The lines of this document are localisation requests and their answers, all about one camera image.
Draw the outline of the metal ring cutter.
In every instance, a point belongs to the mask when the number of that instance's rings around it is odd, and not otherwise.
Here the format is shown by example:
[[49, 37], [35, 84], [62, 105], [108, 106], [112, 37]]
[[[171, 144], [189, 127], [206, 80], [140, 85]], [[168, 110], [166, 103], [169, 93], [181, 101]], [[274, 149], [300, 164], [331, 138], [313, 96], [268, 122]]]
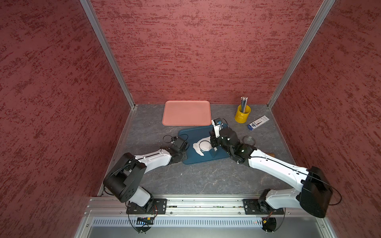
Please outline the metal ring cutter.
[[253, 137], [246, 135], [243, 137], [243, 143], [250, 146], [255, 146], [256, 140]]

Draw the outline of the teal tray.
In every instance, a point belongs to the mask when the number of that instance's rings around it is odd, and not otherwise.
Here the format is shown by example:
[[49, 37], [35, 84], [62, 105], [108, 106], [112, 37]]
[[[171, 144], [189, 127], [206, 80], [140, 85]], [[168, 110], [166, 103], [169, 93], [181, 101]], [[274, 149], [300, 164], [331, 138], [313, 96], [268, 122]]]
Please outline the teal tray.
[[193, 149], [193, 144], [198, 142], [202, 138], [209, 137], [209, 132], [212, 130], [213, 126], [205, 126], [194, 127], [179, 131], [179, 137], [185, 139], [189, 144], [188, 148], [186, 149], [186, 154], [188, 158], [187, 160], [183, 161], [184, 164], [190, 165], [213, 160], [225, 159], [229, 157], [228, 153], [219, 146], [217, 147], [218, 152], [215, 158], [212, 158], [209, 152], [204, 152], [204, 156], [200, 156]]

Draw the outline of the white dough piece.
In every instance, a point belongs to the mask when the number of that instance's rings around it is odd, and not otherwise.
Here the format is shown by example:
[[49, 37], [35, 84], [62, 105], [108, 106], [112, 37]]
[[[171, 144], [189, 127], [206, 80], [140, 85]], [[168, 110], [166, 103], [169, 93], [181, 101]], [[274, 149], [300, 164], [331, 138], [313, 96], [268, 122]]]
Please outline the white dough piece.
[[202, 140], [208, 140], [210, 141], [210, 136], [209, 137], [206, 137], [206, 138], [202, 138], [200, 139], [198, 142], [194, 143], [193, 144], [193, 149], [195, 150], [195, 152], [200, 155], [200, 156], [204, 156], [204, 152], [201, 152], [200, 148], [199, 148], [199, 143], [202, 141]]

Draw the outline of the metal dough scraper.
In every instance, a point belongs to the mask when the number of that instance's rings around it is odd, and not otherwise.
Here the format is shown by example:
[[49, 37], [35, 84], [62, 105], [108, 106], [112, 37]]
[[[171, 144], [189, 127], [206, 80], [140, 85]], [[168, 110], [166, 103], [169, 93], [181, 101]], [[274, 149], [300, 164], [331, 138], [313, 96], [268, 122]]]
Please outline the metal dough scraper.
[[217, 155], [217, 152], [218, 152], [218, 150], [217, 150], [216, 147], [211, 148], [211, 149], [209, 150], [209, 153], [210, 153], [210, 155], [211, 155], [212, 158], [215, 158], [215, 156]]

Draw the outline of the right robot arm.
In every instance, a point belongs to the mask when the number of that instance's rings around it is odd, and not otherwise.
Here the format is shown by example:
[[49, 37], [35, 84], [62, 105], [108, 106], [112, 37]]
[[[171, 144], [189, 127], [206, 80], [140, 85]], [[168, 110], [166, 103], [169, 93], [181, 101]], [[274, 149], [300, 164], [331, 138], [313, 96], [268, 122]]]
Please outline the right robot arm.
[[215, 128], [209, 133], [212, 147], [221, 147], [237, 164], [263, 171], [276, 177], [290, 189], [265, 189], [258, 199], [258, 209], [269, 214], [280, 208], [303, 209], [312, 216], [326, 216], [333, 189], [322, 170], [289, 164], [242, 143], [231, 128]]

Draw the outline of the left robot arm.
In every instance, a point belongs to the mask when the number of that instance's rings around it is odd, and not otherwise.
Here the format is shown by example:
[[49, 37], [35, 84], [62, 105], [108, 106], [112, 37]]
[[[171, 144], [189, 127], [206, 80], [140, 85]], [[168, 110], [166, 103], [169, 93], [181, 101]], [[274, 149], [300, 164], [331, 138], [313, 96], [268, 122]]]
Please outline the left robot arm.
[[171, 139], [170, 145], [145, 155], [125, 153], [103, 180], [103, 185], [120, 202], [135, 204], [142, 213], [156, 214], [153, 195], [140, 186], [144, 175], [156, 168], [187, 159], [188, 142], [181, 137]]

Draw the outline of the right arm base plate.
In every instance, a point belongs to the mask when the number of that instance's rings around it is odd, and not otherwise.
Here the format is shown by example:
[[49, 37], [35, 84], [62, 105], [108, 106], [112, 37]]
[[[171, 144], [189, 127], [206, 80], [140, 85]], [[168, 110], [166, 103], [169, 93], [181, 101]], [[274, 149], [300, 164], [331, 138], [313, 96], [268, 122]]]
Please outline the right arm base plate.
[[274, 209], [260, 199], [243, 199], [243, 207], [246, 215], [284, 215], [284, 210]]

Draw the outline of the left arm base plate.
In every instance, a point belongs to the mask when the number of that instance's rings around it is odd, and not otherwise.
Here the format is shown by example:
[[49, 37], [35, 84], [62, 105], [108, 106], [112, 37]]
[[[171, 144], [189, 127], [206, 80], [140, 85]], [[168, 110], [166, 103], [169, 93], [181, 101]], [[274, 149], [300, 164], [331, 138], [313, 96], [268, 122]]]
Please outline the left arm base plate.
[[129, 215], [138, 214], [138, 215], [161, 215], [166, 213], [167, 209], [167, 199], [165, 198], [152, 198], [148, 201], [148, 203], [141, 207], [138, 206], [136, 203], [129, 202], [127, 211]]

